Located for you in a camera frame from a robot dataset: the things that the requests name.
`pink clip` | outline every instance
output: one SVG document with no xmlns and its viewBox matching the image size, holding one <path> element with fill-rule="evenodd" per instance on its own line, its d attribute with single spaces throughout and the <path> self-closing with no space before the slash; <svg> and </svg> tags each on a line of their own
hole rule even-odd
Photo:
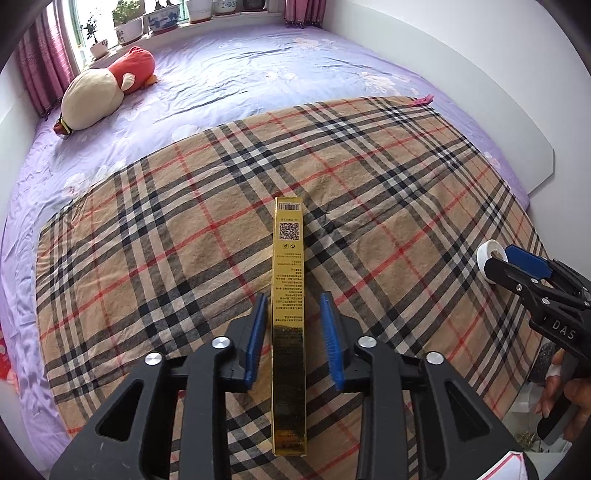
<svg viewBox="0 0 591 480">
<path fill-rule="evenodd" d="M 424 106 L 429 105 L 435 97 L 432 94 L 427 95 L 425 98 L 417 98 L 410 106 Z"/>
</svg>

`white wall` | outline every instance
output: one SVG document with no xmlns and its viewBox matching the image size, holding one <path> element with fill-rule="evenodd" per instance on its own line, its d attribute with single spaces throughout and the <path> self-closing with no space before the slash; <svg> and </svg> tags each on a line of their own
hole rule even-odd
<svg viewBox="0 0 591 480">
<path fill-rule="evenodd" d="M 591 77 L 535 0 L 352 0 L 447 44 L 498 83 L 556 153 L 530 216 L 551 257 L 591 278 Z"/>
<path fill-rule="evenodd" d="M 12 188 L 33 143 L 38 121 L 13 55 L 0 72 L 0 232 L 4 230 Z"/>
<path fill-rule="evenodd" d="M 0 238 L 8 201 L 35 134 L 39 117 L 24 90 L 17 62 L 11 57 L 0 73 Z M 44 465 L 31 446 L 14 389 L 0 381 L 0 416 L 18 446 L 40 471 Z"/>
</svg>

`tartan pattern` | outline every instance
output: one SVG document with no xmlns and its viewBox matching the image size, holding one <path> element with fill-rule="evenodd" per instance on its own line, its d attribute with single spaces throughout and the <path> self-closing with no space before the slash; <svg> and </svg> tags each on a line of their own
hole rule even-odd
<svg viewBox="0 0 591 480">
<path fill-rule="evenodd" d="M 476 249 L 489 238 L 535 254 L 543 246 L 477 149 L 410 102 L 335 100 L 222 125 L 139 160 L 55 215 L 40 236 L 37 316 L 69 433 L 148 352 L 187 355 L 257 292 L 270 293 L 277 196 L 305 205 L 309 455 L 272 455 L 267 333 L 253 390 L 227 397 L 235 477 L 355 474 L 361 398 L 338 395 L 330 380 L 325 290 L 399 352 L 442 352 L 503 416 L 540 337 L 515 296 L 477 275 Z M 410 454 L 416 473 L 414 445 Z M 171 461 L 175 471 L 178 451 Z"/>
</svg>

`white headboard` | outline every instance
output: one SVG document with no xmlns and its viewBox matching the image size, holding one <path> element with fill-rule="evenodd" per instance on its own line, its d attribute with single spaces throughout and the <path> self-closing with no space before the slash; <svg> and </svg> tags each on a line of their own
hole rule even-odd
<svg viewBox="0 0 591 480">
<path fill-rule="evenodd" d="M 554 173 L 552 146 L 486 73 L 431 35 L 363 0 L 327 0 L 324 27 L 412 70 L 474 118 L 505 154 L 528 193 Z"/>
</svg>

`barcode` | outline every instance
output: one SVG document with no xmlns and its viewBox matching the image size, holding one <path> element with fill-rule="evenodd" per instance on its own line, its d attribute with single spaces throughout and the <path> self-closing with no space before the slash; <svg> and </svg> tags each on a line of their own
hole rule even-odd
<svg viewBox="0 0 591 480">
<path fill-rule="evenodd" d="M 278 203 L 277 209 L 278 210 L 299 210 L 300 204 L 299 203 Z"/>
</svg>

